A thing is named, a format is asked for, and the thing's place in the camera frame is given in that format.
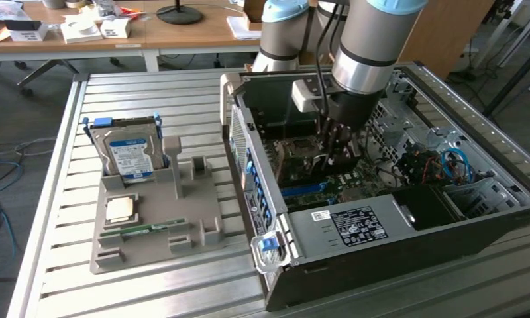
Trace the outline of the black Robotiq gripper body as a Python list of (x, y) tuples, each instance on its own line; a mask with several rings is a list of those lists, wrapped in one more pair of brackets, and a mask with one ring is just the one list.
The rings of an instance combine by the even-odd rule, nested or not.
[(366, 125), (382, 95), (382, 90), (370, 94), (354, 94), (348, 91), (330, 94), (328, 117), (353, 132), (360, 131)]

